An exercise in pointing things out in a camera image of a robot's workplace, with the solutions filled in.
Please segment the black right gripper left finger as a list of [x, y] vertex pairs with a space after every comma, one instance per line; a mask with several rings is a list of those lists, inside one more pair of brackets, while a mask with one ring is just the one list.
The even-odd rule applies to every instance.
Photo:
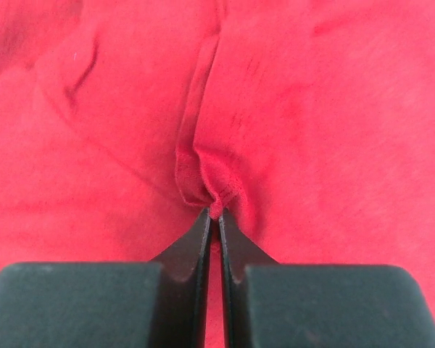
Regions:
[[23, 262], [0, 271], [0, 347], [202, 347], [211, 219], [148, 262]]

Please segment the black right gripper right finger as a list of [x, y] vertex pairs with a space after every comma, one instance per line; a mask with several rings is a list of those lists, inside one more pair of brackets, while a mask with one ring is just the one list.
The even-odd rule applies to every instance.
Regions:
[[420, 286], [391, 265], [276, 262], [219, 219], [227, 347], [435, 347]]

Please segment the red t shirt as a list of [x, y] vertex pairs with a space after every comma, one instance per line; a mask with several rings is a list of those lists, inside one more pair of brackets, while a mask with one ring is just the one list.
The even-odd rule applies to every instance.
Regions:
[[435, 318], [435, 1], [0, 1], [0, 270], [147, 260], [205, 207]]

